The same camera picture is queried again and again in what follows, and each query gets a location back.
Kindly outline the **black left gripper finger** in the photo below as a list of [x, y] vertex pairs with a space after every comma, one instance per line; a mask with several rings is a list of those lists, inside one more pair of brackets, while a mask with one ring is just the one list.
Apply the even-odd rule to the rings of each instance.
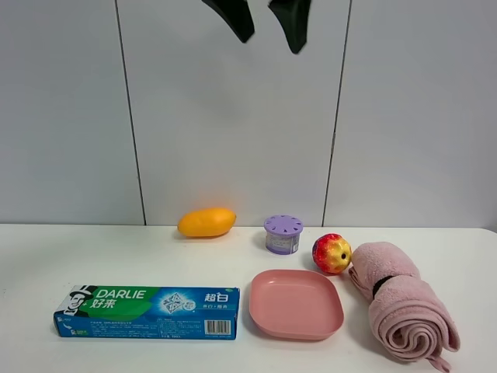
[[203, 0], [231, 28], [236, 37], [244, 44], [255, 33], [252, 14], [246, 0]]

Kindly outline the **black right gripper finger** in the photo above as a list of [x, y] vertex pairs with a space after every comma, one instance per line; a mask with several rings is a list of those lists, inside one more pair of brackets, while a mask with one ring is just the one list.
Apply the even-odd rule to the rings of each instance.
[[311, 0], [272, 0], [268, 6], [283, 29], [290, 51], [299, 54], [307, 43]]

